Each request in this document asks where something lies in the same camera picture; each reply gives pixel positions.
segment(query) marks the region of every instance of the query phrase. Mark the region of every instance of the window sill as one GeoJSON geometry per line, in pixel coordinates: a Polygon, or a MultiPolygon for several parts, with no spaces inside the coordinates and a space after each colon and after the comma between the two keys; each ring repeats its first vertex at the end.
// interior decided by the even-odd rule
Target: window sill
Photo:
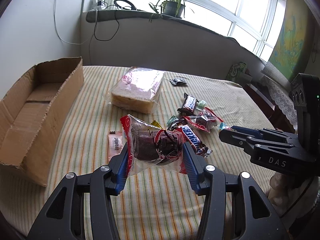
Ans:
{"type": "MultiPolygon", "coordinates": [[[[145,12],[145,11],[133,11],[133,10],[98,10],[98,18],[97,18],[97,22],[105,22],[105,21],[112,21],[112,20],[121,20],[121,19],[129,19],[129,18],[143,18],[143,19],[150,19],[152,13],[150,12],[145,12]]],[[[198,28],[204,31],[207,31],[209,33],[215,34],[215,35],[219,35],[221,37],[224,37],[226,39],[229,39],[235,43],[237,43],[242,49],[247,50],[246,48],[242,47],[237,41],[236,39],[232,38],[232,37],[226,37],[223,36],[219,33],[216,33],[212,30],[209,30],[205,27],[202,27],[200,25],[194,24],[192,22],[188,22],[186,20],[183,19],[179,19],[176,17],[172,17],[169,15],[165,15],[165,14],[154,14],[152,17],[152,20],[157,20],[159,18],[162,18],[163,20],[170,20],[170,21],[174,21],[174,22],[178,22],[190,27],[194,27],[194,28],[198,28]]],[[[86,21],[89,23],[95,23],[96,21],[96,10],[91,10],[87,12],[87,15],[85,17],[86,21]]],[[[247,50],[248,52],[250,52],[252,55],[254,55],[256,58],[258,58],[264,65],[266,64],[260,57],[258,57],[257,55],[253,54],[251,51],[247,50]]]]}

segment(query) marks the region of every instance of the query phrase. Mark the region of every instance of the pink packet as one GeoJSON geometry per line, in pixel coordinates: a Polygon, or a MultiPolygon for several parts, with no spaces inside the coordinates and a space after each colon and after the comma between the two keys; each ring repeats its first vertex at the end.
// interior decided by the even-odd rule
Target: pink packet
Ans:
{"type": "Polygon", "coordinates": [[[119,155],[123,148],[122,143],[122,132],[112,131],[108,134],[109,145],[108,145],[108,162],[110,162],[113,156],[119,155]]]}

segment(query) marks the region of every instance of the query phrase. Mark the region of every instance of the white wall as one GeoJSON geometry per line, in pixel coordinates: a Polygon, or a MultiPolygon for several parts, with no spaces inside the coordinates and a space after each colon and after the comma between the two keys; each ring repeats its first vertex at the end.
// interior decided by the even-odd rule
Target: white wall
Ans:
{"type": "Polygon", "coordinates": [[[312,52],[310,54],[310,58],[305,70],[305,74],[315,75],[320,78],[320,31],[317,25],[315,28],[315,36],[313,39],[313,44],[316,44],[315,49],[318,50],[318,53],[312,52]]]}
{"type": "MultiPolygon", "coordinates": [[[[0,98],[30,67],[61,57],[79,57],[80,46],[63,43],[53,23],[54,0],[12,0],[0,18],[0,98]]],[[[62,39],[79,43],[82,0],[57,0],[62,39]]]]}
{"type": "MultiPolygon", "coordinates": [[[[93,33],[94,23],[81,17],[81,38],[93,33]]],[[[81,46],[85,65],[143,66],[179,73],[224,79],[231,65],[247,63],[250,74],[258,80],[264,65],[235,41],[195,27],[169,20],[131,18],[119,20],[118,33],[111,41],[89,41],[81,46]]],[[[117,29],[116,21],[99,22],[96,35],[109,39],[117,29]]]]}

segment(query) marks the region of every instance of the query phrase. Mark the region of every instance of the lace cloth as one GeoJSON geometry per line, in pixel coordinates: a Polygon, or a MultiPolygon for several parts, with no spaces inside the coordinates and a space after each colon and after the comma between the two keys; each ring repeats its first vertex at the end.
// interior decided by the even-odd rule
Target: lace cloth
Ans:
{"type": "Polygon", "coordinates": [[[297,130],[297,111],[294,109],[293,102],[289,98],[288,93],[267,76],[263,76],[260,83],[261,85],[268,87],[272,100],[287,117],[293,128],[297,130]]]}

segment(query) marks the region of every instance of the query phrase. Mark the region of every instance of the black ring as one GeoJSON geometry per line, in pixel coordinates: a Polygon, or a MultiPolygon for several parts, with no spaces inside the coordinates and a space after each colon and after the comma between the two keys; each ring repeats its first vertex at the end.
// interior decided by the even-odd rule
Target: black ring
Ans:
{"type": "Polygon", "coordinates": [[[130,1],[128,1],[128,0],[114,0],[114,1],[113,1],[114,5],[115,5],[116,7],[118,7],[119,9],[127,10],[126,8],[121,7],[120,5],[118,5],[117,1],[126,2],[127,4],[129,4],[129,5],[130,5],[131,10],[133,10],[133,11],[136,11],[136,10],[137,10],[137,8],[133,5],[133,3],[132,3],[132,2],[130,2],[130,1]]]}

